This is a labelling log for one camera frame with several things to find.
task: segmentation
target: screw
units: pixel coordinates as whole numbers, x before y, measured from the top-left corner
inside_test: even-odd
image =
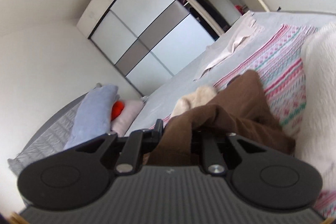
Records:
[[[133,166],[130,164],[119,164],[115,168],[119,173],[129,173],[133,170]]]
[[[212,174],[220,174],[225,171],[225,168],[219,164],[213,164],[208,167],[208,171]]]

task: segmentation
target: pink pillow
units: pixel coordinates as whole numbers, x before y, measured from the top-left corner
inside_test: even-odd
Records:
[[[125,100],[124,102],[125,108],[111,123],[111,130],[115,131],[118,134],[118,137],[123,137],[125,135],[126,131],[144,106],[143,101],[140,100]]]

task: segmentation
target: dark garment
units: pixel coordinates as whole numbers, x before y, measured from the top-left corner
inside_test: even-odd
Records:
[[[192,131],[200,127],[224,137],[234,132],[250,140],[290,154],[295,141],[286,136],[272,116],[259,75],[249,70],[237,77],[208,104],[173,117],[163,137],[148,159],[149,165],[190,165],[197,162],[191,155]]]

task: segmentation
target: wardrobe door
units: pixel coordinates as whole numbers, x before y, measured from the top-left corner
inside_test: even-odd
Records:
[[[149,53],[130,71],[126,78],[143,95],[149,95],[172,78],[172,75]]]
[[[111,10],[136,36],[140,36],[173,1],[116,0]]]
[[[153,49],[156,57],[175,75],[205,51],[214,39],[188,15]]]
[[[115,64],[137,38],[112,13],[108,12],[91,40]]]

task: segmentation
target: sliding door wardrobe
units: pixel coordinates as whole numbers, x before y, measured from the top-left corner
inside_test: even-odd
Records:
[[[149,95],[214,42],[180,2],[92,0],[77,26],[140,93]]]

